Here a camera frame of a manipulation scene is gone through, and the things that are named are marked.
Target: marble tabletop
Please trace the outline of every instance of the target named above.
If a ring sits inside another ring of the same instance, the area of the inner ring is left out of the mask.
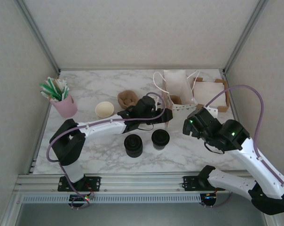
[[[95,107],[99,102],[109,101],[115,107],[115,113],[121,111],[117,102],[119,92],[130,89],[139,98],[148,92],[161,93],[152,81],[155,71],[162,70],[116,70],[116,71],[63,71],[61,77],[66,79],[70,93],[78,106],[77,113],[72,117],[75,122],[97,120]],[[187,75],[195,70],[186,70]],[[218,69],[201,70],[200,77],[204,81],[220,79]],[[232,119],[229,108],[226,113],[219,113],[221,123]],[[66,120],[62,118],[52,106],[39,149],[34,174],[62,174],[57,163],[48,162],[46,149],[50,138]],[[163,124],[155,125],[155,129],[163,129]],[[153,148],[151,141],[152,131],[134,130],[121,135],[111,135],[93,140],[88,137],[79,157],[84,173],[145,173],[145,172],[183,172],[200,171],[209,164],[220,170],[244,170],[245,168],[229,154],[214,154],[204,148],[204,142],[190,136],[183,135],[181,131],[172,130],[169,144],[158,151]],[[129,157],[124,149],[124,139],[129,134],[137,134],[143,141],[143,153],[138,158]],[[50,158],[56,159],[53,151]]]

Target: black cylinder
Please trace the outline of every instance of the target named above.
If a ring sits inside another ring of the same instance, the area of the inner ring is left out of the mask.
[[[169,143],[170,137],[166,130],[158,129],[152,133],[151,140],[153,147],[160,151]]]
[[[125,138],[124,147],[127,155],[132,158],[139,157],[143,151],[142,140],[136,134],[131,134]]]

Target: bag handle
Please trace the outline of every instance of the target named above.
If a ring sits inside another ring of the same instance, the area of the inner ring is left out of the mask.
[[[163,79],[164,81],[166,81],[166,80],[164,79],[164,77],[161,75],[160,72],[154,72],[154,74],[153,74],[153,76],[152,76],[153,84],[155,84],[155,86],[156,86],[159,90],[161,90],[161,91],[163,91],[163,92],[169,94],[169,92],[167,92],[166,90],[161,89],[159,86],[156,85],[156,82],[155,82],[155,74],[156,74],[156,73],[158,73],[158,74],[162,77],[162,79]]]
[[[200,71],[195,71],[195,72],[193,72],[191,75],[189,75],[189,76],[187,77],[187,79],[190,78],[190,77],[191,77],[192,75],[194,75],[196,72],[198,72],[198,74],[197,74],[197,77],[194,79],[191,92],[192,92],[192,90],[193,90],[193,88],[194,88],[194,86],[195,86],[195,82],[197,81],[197,78],[198,78],[198,76],[199,76],[199,74],[200,74]]]

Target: white wallpaper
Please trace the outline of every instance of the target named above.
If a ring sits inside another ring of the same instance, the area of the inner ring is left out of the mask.
[[[257,89],[265,104],[259,148],[284,173],[284,0],[270,0],[229,74],[230,85]],[[260,104],[248,90],[234,91],[239,118],[252,132]]]
[[[223,68],[258,0],[25,0],[58,65]]]
[[[39,83],[53,75],[14,2],[0,0],[0,219],[45,114]]]

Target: brown cardboard box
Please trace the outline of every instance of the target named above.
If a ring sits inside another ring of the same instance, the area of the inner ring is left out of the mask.
[[[203,81],[203,78],[197,78],[197,81]],[[215,82],[217,83],[222,83],[225,87],[225,89],[228,88],[228,84],[225,80],[222,80],[222,79],[216,79]],[[226,104],[227,106],[218,106],[217,109],[218,109],[218,112],[227,112],[229,106],[230,106],[230,98],[229,98],[229,92],[227,91],[226,92]],[[197,105],[197,109],[203,107],[204,105],[201,105],[201,104],[198,104]]]

